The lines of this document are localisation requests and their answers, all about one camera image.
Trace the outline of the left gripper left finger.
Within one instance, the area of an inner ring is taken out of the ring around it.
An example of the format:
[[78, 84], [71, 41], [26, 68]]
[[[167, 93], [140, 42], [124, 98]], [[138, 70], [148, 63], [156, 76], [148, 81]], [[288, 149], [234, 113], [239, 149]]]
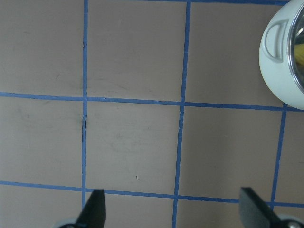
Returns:
[[93, 190], [79, 216], [56, 223], [56, 228], [103, 228], [105, 222], [105, 190]]

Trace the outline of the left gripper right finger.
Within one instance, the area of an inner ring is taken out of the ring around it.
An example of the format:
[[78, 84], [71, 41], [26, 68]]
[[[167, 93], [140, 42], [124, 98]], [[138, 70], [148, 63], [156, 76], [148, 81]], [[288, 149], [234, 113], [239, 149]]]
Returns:
[[239, 192], [239, 216], [245, 228], [302, 228], [304, 222], [296, 217], [275, 214], [250, 187]]

